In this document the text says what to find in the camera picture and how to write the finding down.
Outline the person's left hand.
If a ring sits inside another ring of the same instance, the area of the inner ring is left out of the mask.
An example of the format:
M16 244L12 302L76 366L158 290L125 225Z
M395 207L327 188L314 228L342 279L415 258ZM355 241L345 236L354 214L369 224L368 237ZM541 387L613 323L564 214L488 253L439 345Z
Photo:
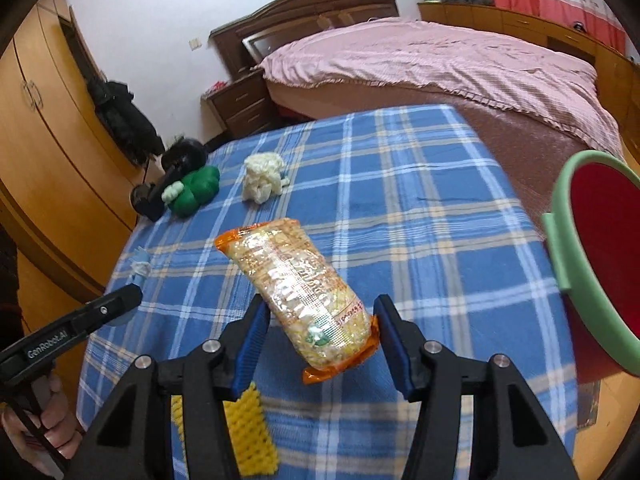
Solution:
M29 418L36 427L47 429L46 438L50 445L66 458L71 460L81 444L82 434L75 414L63 391L61 379L54 373L48 377L50 398L40 415ZM30 432L18 419L17 414L7 406L1 412L2 428L15 448L19 465L27 465L25 474L37 471L40 478L54 479L60 472L46 451L32 438Z

